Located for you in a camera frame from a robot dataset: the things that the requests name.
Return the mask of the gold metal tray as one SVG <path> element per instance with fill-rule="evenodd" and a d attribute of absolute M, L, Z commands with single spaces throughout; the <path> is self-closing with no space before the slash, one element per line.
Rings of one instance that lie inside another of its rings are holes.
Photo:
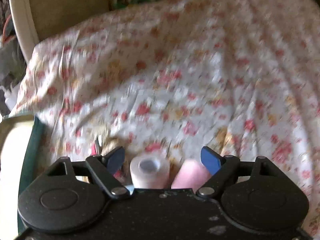
<path fill-rule="evenodd" d="M 18 198 L 33 182 L 44 124 L 32 114 L 1 122 L 1 239 L 14 239 L 24 230 Z"/>

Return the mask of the pink bandage tape roll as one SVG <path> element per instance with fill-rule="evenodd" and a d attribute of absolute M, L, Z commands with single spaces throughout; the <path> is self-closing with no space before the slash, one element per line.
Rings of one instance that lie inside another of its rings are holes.
<path fill-rule="evenodd" d="M 140 155 L 130 163 L 130 174 L 135 189 L 163 189 L 170 175 L 170 162 L 160 155 Z"/>

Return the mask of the pink cloth with band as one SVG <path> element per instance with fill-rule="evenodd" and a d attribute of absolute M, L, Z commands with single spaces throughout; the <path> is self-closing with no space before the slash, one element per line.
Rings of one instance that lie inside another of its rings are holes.
<path fill-rule="evenodd" d="M 187 159 L 172 182 L 171 188 L 192 189 L 195 193 L 211 177 L 212 175 L 203 164 L 194 159 Z"/>

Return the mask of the floral tablecloth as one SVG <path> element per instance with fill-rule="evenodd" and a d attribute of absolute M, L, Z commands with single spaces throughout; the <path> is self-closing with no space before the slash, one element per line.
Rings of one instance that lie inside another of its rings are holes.
<path fill-rule="evenodd" d="M 81 161 L 101 134 L 177 171 L 203 146 L 264 155 L 307 195 L 319 239 L 319 6 L 314 0 L 161 0 L 108 12 L 33 51 L 15 113 L 47 126 L 35 163 Z"/>

